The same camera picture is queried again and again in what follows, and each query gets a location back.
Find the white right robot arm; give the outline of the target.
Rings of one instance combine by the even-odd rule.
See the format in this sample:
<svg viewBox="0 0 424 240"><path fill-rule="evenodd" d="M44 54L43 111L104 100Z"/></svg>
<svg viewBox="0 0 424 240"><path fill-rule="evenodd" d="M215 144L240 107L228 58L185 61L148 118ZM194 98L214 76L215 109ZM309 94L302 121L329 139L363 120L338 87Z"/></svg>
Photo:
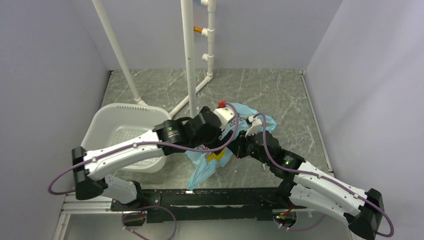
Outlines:
<svg viewBox="0 0 424 240"><path fill-rule="evenodd" d="M313 166L300 155L283 149L269 131L245 136L240 132L228 149L239 159L250 156L267 165L282 182L276 203L307 207L344 223L365 240L374 240L383 218L382 194L344 183Z"/></svg>

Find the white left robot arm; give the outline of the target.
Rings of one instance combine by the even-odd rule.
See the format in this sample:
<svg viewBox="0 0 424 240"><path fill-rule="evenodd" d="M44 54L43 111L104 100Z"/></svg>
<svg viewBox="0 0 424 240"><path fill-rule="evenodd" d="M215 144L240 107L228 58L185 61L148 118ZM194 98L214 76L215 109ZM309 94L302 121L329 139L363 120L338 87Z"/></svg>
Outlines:
<svg viewBox="0 0 424 240"><path fill-rule="evenodd" d="M222 132L234 117L234 111L228 106L214 110L205 106L195 117L167 119L133 139L110 147L98 150L74 148L73 163L84 164L73 170L76 199L84 201L103 196L131 210L139 209L145 201L141 185L113 176L114 171L201 145L216 149L221 146Z"/></svg>

